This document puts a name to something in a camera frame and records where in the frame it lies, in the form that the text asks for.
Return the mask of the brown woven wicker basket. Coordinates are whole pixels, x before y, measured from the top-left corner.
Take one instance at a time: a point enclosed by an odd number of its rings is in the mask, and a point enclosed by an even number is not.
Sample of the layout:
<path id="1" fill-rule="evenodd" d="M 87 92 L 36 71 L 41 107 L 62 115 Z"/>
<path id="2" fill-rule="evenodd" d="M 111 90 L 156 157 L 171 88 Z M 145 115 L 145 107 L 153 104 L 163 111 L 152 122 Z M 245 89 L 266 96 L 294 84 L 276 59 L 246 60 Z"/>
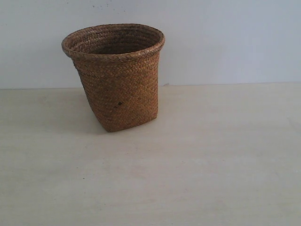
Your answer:
<path id="1" fill-rule="evenodd" d="M 88 103 L 108 132 L 158 115 L 162 31 L 143 24 L 103 24 L 66 36 L 62 50 L 76 68 Z"/>

